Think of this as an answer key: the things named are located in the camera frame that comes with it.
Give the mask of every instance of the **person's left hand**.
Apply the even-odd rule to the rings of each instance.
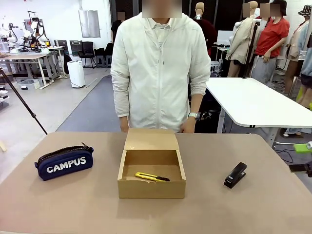
[[[180,127],[181,133],[194,133],[195,131],[196,119],[194,117],[189,117]]]
[[[267,51],[263,56],[263,62],[267,63],[270,60],[271,52]]]

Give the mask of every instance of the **shirt collar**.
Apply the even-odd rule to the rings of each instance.
[[[170,18],[170,19],[169,19],[169,22],[168,22],[167,24],[160,24],[160,23],[155,22],[155,20],[153,20],[152,18],[147,18],[147,20],[148,20],[148,22],[149,22],[149,24],[150,24],[150,26],[151,26],[152,29],[153,29],[156,25],[162,25],[163,27],[166,27],[166,26],[168,25],[169,27],[171,27],[171,26],[172,26],[172,21],[173,21],[173,19]]]

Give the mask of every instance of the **striped shirt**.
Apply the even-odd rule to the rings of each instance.
[[[168,36],[170,24],[172,24],[172,19],[169,19],[167,24],[156,23],[152,18],[148,18],[148,22],[150,23],[151,29],[158,39],[159,45],[162,46],[164,40]]]

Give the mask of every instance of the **man in white jacket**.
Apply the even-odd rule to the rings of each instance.
[[[183,13],[180,18],[166,18],[168,2],[149,1],[153,16],[160,18],[140,13],[118,28],[111,75],[123,132],[129,127],[195,130],[211,60],[200,26]]]

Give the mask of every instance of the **white hooded jacket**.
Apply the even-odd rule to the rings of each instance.
[[[118,117],[134,128],[179,131],[189,113],[191,91],[205,94],[210,58],[200,26],[185,14],[171,20],[162,46],[142,13],[118,28],[112,82]]]

